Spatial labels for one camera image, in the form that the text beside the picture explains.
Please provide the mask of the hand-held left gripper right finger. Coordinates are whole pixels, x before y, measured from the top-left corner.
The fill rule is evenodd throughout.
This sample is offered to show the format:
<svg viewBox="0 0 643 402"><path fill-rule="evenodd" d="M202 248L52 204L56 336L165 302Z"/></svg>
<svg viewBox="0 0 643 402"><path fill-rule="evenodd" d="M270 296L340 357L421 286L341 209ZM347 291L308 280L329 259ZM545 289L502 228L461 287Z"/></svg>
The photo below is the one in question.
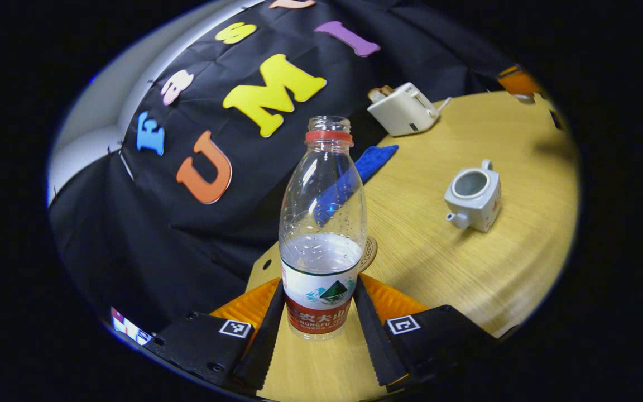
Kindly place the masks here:
<svg viewBox="0 0 643 402"><path fill-rule="evenodd" d="M427 307L363 273L354 302L378 384L389 391L444 376L501 342L451 305Z"/></svg>

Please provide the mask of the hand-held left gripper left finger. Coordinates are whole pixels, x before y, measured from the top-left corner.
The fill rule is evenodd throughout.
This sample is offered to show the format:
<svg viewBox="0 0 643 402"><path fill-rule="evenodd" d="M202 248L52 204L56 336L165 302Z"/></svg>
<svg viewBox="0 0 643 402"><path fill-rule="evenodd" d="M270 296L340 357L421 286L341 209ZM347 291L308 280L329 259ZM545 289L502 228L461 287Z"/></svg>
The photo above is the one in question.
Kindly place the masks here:
<svg viewBox="0 0 643 402"><path fill-rule="evenodd" d="M261 391L283 309L284 286L277 277L211 313L190 311L153 336L145 349L207 384Z"/></svg>

